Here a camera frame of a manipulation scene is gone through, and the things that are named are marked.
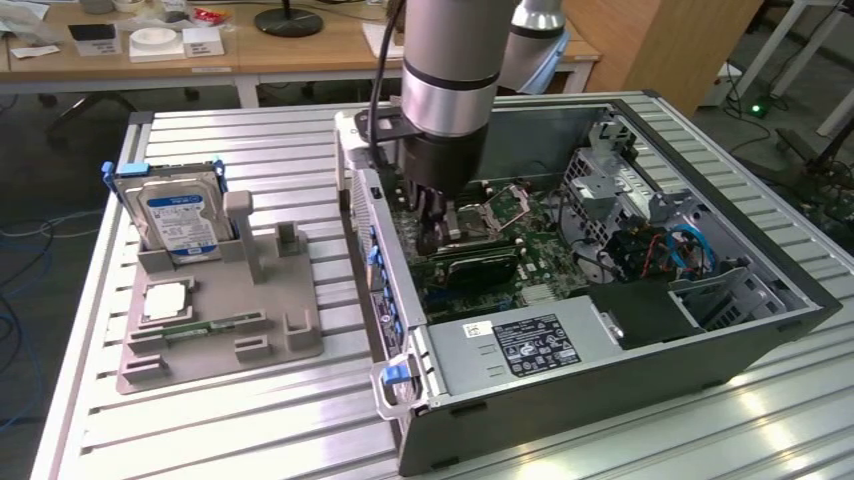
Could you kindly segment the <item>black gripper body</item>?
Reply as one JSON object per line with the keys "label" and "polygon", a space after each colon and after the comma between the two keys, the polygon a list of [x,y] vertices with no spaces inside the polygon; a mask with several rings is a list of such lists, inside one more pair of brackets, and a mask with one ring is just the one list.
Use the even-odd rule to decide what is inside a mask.
{"label": "black gripper body", "polygon": [[404,178],[453,199],[479,170],[487,133],[476,130],[460,137],[423,133],[404,138]]}

